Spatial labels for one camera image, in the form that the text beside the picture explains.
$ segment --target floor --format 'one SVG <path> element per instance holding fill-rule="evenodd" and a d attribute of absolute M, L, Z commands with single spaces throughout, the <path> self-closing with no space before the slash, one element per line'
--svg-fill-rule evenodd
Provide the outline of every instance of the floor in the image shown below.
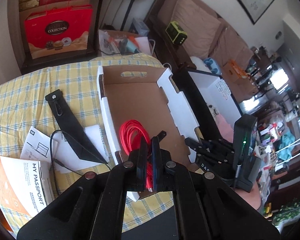
<path fill-rule="evenodd" d="M 122 240 L 177 240 L 176 216 L 174 207 L 169 208 L 148 222 L 126 231 Z"/>

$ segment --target teal cloth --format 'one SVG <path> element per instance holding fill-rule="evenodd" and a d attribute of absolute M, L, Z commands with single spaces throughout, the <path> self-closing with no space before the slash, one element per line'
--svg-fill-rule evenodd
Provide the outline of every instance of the teal cloth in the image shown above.
<path fill-rule="evenodd" d="M 285 148 L 289 144 L 293 143 L 296 140 L 295 136 L 291 133 L 290 129 L 281 137 L 281 144 L 279 145 L 279 150 Z M 278 153 L 278 158 L 286 161 L 292 157 L 292 150 L 294 145 L 282 150 Z"/>

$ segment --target instruction manual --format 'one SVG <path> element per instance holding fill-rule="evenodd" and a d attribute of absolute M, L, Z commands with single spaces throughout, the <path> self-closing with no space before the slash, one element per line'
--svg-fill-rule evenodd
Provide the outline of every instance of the instruction manual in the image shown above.
<path fill-rule="evenodd" d="M 57 148 L 58 141 L 53 139 L 52 157 L 55 155 Z M 50 137 L 31 126 L 22 148 L 20 159 L 43 161 L 48 162 L 51 165 Z"/>
<path fill-rule="evenodd" d="M 106 145 L 103 141 L 102 131 L 100 129 L 100 125 L 96 124 L 93 126 L 85 127 L 85 134 L 88 136 L 89 140 L 95 146 L 95 148 L 100 152 L 102 157 L 109 162 L 109 154 L 106 149 Z M 53 136 L 53 139 L 58 142 L 58 149 L 55 154 L 55 159 L 62 162 L 67 168 L 78 171 L 86 168 L 90 168 L 101 163 L 95 163 L 90 161 L 85 161 L 79 159 L 79 157 L 72 150 L 71 146 L 67 142 L 67 139 L 64 137 L 63 133 L 57 133 Z M 61 173 L 71 172 L 65 167 L 61 167 L 60 165 L 55 163 L 55 167 L 57 171 Z"/>
<path fill-rule="evenodd" d="M 0 205 L 34 217 L 54 200 L 47 162 L 0 156 Z"/>

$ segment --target blue plush toy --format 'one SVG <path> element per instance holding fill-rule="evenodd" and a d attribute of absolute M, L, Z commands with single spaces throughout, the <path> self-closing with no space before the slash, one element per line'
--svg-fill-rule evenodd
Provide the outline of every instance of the blue plush toy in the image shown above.
<path fill-rule="evenodd" d="M 221 68 L 213 58 L 208 57 L 203 62 L 207 65 L 207 67 L 213 74 L 221 75 Z"/>

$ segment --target pink item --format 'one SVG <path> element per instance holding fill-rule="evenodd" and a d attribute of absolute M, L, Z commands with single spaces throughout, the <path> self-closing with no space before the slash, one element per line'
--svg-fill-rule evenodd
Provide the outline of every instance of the pink item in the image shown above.
<path fill-rule="evenodd" d="M 233 143 L 233 129 L 221 114 L 216 115 L 216 124 L 221 133 L 221 136 L 228 142 Z"/>

